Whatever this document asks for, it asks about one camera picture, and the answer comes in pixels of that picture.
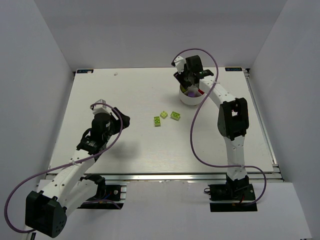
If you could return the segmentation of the purple butterfly lego brick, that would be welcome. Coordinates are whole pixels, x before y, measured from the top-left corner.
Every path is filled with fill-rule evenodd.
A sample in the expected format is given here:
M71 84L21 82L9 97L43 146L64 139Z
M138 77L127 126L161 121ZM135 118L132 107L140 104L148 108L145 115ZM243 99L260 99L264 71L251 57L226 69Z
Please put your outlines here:
M196 96L197 96L197 94L195 93L195 92L193 92L193 91L190 91L190 92L188 92L188 97L190 97L190 98L195 98Z

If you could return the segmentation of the light green lego long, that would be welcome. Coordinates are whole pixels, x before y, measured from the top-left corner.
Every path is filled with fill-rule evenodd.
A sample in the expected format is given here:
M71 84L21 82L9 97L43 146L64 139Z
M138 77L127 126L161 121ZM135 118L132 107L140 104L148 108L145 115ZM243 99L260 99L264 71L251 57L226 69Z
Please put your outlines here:
M160 127L160 126L161 126L161 119L160 119L159 116L155 116L155 117L153 118L153 122L154 122L154 126L155 126L155 127Z

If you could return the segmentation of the light green lego brick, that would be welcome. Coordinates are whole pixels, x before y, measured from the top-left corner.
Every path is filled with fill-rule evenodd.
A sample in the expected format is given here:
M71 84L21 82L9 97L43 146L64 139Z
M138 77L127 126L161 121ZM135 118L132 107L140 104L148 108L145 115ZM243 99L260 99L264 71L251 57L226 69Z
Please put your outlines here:
M170 118L178 121L180 119L181 115L178 112L172 111L170 114Z

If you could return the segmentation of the light green lego small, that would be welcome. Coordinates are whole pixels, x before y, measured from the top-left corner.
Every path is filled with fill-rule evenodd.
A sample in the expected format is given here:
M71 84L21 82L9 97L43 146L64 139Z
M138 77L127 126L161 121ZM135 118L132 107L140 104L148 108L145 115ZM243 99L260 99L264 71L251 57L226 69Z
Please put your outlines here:
M162 111L160 113L160 117L163 118L163 119L165 119L167 116L168 116L168 113L166 111Z

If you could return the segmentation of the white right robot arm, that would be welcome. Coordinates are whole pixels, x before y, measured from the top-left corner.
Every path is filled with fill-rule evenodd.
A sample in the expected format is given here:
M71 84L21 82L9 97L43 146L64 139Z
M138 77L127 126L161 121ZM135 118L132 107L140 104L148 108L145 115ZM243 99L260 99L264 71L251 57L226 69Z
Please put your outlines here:
M218 108L217 129L226 146L226 183L235 189L249 185L245 169L244 141L249 128L248 103L245 98L234 97L218 81L218 74L203 69L198 55L183 58L175 57L171 63L177 70L174 77L186 90L201 90L204 100L211 101Z

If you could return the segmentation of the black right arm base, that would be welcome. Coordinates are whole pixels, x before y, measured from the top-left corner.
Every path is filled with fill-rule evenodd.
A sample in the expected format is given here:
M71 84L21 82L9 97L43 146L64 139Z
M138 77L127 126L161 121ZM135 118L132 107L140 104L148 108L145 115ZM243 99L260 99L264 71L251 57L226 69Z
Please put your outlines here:
M203 192L209 196L211 213L257 212L255 191L252 184L232 195L225 184L211 184Z

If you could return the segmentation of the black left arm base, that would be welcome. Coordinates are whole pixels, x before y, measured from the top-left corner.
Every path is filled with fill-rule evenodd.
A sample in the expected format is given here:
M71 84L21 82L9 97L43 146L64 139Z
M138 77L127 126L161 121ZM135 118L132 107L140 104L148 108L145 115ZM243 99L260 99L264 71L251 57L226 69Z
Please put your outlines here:
M109 182L98 174L82 176L80 183L93 184L95 195L88 198L78 209L89 210L121 210L127 193L127 184L123 182Z

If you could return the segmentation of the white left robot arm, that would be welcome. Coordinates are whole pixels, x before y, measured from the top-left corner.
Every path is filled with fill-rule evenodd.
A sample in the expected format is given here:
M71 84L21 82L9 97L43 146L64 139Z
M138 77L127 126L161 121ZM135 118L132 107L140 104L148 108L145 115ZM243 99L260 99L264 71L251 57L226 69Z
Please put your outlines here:
M96 163L110 138L130 125L130 117L117 108L109 112L94 107L92 112L91 127L76 146L71 165L62 168L39 192L31 191L26 197L25 224L51 238L62 232L68 216L84 202L97 203L105 197L105 178L85 172Z

